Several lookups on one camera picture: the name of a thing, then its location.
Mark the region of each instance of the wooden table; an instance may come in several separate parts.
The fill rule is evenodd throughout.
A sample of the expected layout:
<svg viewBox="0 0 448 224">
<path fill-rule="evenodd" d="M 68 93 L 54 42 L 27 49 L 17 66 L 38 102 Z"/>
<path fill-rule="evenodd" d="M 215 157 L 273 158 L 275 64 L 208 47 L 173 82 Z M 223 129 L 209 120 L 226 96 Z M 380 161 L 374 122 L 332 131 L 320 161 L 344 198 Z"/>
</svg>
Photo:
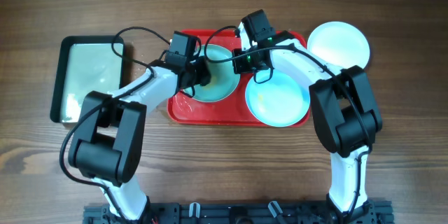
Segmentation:
<svg viewBox="0 0 448 224">
<path fill-rule="evenodd" d="M 264 8 L 277 29 L 308 37 L 341 20 L 367 36 L 370 83 L 384 119 L 369 157 L 369 196 L 396 223 L 448 222 L 448 0 L 0 0 L 0 223 L 80 223 L 98 188 L 61 172 L 67 129 L 49 119 L 61 40 L 132 25 L 237 25 Z M 124 35 L 150 62 L 166 45 Z M 143 72 L 134 66 L 132 79 Z M 161 104 L 146 121 L 139 181 L 152 202 L 324 200 L 330 159 L 309 120 L 298 129 L 185 126 Z"/>
</svg>

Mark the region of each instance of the round plate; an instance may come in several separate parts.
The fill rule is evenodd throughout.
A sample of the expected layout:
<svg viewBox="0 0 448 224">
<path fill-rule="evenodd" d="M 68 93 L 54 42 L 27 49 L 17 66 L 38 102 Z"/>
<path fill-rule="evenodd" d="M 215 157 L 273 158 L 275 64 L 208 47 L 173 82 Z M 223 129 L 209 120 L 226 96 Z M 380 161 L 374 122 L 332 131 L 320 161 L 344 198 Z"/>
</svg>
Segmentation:
<svg viewBox="0 0 448 224">
<path fill-rule="evenodd" d="M 270 70 L 257 73 L 257 81 L 269 78 Z M 309 109 L 309 93 L 291 77 L 274 70 L 272 79 L 257 84 L 253 77 L 247 83 L 246 103 L 260 122 L 274 127 L 286 127 L 300 121 Z"/>
<path fill-rule="evenodd" d="M 199 56 L 204 56 L 204 46 Z M 232 52 L 219 45 L 208 45 L 207 56 L 211 60 L 224 60 L 230 59 Z M 211 75 L 210 83 L 204 87 L 196 85 L 193 99 L 199 102 L 217 102 L 232 94 L 239 83 L 239 74 L 234 74 L 232 62 L 206 64 Z M 187 88 L 185 92 L 192 94 L 191 88 Z"/>
<path fill-rule="evenodd" d="M 321 24 L 308 38 L 308 50 L 328 63 L 349 68 L 365 68 L 370 47 L 364 34 L 345 22 Z"/>
</svg>

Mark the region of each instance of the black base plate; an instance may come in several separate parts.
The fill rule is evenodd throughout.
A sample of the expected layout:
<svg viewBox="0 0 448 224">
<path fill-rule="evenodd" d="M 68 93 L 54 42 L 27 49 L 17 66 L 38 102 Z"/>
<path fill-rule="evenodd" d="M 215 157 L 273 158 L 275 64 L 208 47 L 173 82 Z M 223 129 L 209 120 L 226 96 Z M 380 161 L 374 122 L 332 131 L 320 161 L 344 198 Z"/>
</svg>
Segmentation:
<svg viewBox="0 0 448 224">
<path fill-rule="evenodd" d="M 373 202 L 369 200 L 369 212 L 354 220 L 355 224 L 393 224 L 391 202 Z M 298 202 L 296 204 L 279 204 L 287 224 L 327 224 L 335 223 L 325 201 Z M 229 218 L 232 207 L 247 209 L 248 218 L 254 224 L 277 224 L 267 204 L 202 204 L 199 219 L 188 217 L 189 205 L 177 203 L 150 205 L 158 224 L 231 224 Z M 100 207 L 85 207 L 83 224 L 118 224 L 120 222 L 110 211 L 107 204 Z"/>
</svg>

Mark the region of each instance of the red tray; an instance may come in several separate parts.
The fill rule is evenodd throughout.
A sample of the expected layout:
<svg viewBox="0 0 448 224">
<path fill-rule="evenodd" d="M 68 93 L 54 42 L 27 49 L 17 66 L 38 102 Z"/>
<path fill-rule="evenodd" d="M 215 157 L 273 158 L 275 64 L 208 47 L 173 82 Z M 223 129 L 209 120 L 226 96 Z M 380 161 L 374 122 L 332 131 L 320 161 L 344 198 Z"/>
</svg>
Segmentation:
<svg viewBox="0 0 448 224">
<path fill-rule="evenodd" d="M 205 42 L 215 30 L 188 29 L 183 33 L 198 36 Z M 305 39 L 302 35 L 291 32 L 300 43 L 306 47 Z M 233 31 L 222 31 L 219 35 L 213 37 L 210 44 L 223 46 L 228 50 L 241 48 L 241 41 L 235 38 Z M 204 103 L 186 97 L 178 93 L 168 99 L 167 110 L 172 120 L 190 125 L 237 125 L 237 126 L 267 126 L 255 118 L 246 105 L 245 91 L 247 83 L 252 78 L 252 73 L 244 73 L 239 79 L 237 89 L 227 98 L 213 102 Z M 309 118 L 307 114 L 297 123 L 290 127 L 299 127 Z"/>
</svg>

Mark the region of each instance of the metal base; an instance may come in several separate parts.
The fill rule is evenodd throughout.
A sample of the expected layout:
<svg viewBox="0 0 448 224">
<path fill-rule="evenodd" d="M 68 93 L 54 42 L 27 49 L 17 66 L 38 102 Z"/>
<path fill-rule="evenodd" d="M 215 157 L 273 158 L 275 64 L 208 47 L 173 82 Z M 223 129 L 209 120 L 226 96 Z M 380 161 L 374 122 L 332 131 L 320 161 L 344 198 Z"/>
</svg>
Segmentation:
<svg viewBox="0 0 448 224">
<path fill-rule="evenodd" d="M 371 208 L 364 216 L 352 221 L 353 224 L 394 224 L 391 202 L 373 202 Z M 297 204 L 279 204 L 283 211 L 283 219 L 286 224 L 328 224 L 338 223 L 338 219 L 329 210 L 326 201 L 307 201 Z M 230 219 L 230 210 L 235 207 L 243 207 L 247 210 L 244 221 Z M 151 204 L 150 214 L 156 216 L 158 224 L 277 224 L 279 220 L 274 218 L 267 208 L 267 204 L 203 204 L 200 206 L 199 218 L 189 217 L 189 205 L 177 203 Z M 153 224 L 153 217 L 132 223 Z M 119 224 L 119 218 L 109 211 L 107 204 L 101 207 L 85 207 L 83 224 Z"/>
</svg>

